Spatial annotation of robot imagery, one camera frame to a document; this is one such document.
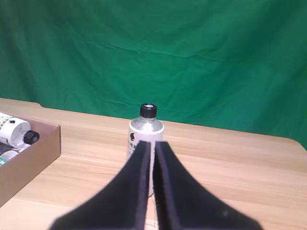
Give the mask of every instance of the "bottle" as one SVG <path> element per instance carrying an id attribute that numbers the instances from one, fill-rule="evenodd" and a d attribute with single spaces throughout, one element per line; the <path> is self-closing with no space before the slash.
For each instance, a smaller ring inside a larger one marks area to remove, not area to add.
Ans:
<path id="1" fill-rule="evenodd" d="M 29 122 L 0 113 L 0 142 L 16 147 L 22 144 L 32 145 L 39 140 L 39 134 L 31 130 Z"/>
<path id="2" fill-rule="evenodd" d="M 155 142 L 162 141 L 164 125 L 156 119 L 157 106 L 155 104 L 142 104 L 140 117 L 129 123 L 127 160 L 133 154 L 140 140 L 151 142 L 150 174 L 149 174 L 149 196 L 154 193 L 153 169 Z"/>
<path id="3" fill-rule="evenodd" d="M 17 155 L 18 155 L 18 152 L 13 151 L 13 150 L 9 150 L 1 154 L 0 155 L 0 167 Z"/>

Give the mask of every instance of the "cardboard box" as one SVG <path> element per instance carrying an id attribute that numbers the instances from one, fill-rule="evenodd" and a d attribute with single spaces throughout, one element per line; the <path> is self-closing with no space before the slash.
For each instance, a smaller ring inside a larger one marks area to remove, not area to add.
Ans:
<path id="1" fill-rule="evenodd" d="M 0 207 L 61 155 L 59 125 L 12 116 L 28 121 L 40 139 L 0 167 Z"/>

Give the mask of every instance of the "green screen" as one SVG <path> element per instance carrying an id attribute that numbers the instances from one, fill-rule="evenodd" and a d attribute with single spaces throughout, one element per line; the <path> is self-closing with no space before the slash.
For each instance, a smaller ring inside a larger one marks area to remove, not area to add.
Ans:
<path id="1" fill-rule="evenodd" d="M 306 0 L 0 0 L 0 97 L 307 147 Z"/>

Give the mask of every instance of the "table surface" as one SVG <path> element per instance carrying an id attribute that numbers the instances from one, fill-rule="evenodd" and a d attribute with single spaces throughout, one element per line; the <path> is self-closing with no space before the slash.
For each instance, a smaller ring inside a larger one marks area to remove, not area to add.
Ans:
<path id="1" fill-rule="evenodd" d="M 0 111 L 62 126 L 62 155 L 0 208 L 0 230 L 43 230 L 100 191 L 123 167 L 129 120 L 0 99 Z M 307 229 L 307 152 L 272 136 L 163 122 L 187 170 L 266 230 Z M 146 229 L 157 229 L 154 200 Z"/>

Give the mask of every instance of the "black bottle cap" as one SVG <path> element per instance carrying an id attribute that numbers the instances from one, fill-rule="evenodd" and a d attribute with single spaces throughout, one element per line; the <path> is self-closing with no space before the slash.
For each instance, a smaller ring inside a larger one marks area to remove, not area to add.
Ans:
<path id="1" fill-rule="evenodd" d="M 24 135 L 24 143 L 32 145 L 39 140 L 39 133 L 29 130 Z"/>
<path id="2" fill-rule="evenodd" d="M 155 104 L 142 104 L 140 115 L 146 118 L 155 118 L 157 116 L 157 106 Z"/>

